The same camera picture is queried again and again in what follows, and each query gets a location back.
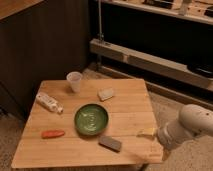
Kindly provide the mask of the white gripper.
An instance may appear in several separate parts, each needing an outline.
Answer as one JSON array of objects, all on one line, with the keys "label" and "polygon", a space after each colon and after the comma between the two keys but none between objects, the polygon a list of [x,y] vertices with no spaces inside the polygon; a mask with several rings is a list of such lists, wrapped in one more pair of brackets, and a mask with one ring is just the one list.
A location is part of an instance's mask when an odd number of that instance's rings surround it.
[{"label": "white gripper", "polygon": [[[155,128],[146,128],[138,132],[138,137],[154,137],[156,134]],[[167,150],[174,150],[180,146],[180,143],[177,143],[174,138],[169,134],[167,126],[160,127],[157,130],[157,139],[159,143]]]}]

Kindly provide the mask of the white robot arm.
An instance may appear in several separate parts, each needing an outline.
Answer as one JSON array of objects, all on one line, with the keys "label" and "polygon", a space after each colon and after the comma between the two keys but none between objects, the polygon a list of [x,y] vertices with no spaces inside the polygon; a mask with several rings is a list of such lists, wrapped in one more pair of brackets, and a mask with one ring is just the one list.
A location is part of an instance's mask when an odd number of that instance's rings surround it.
[{"label": "white robot arm", "polygon": [[138,137],[156,137],[167,150],[204,135],[213,137],[213,111],[195,104],[184,105],[178,117],[164,126],[144,128],[137,133]]}]

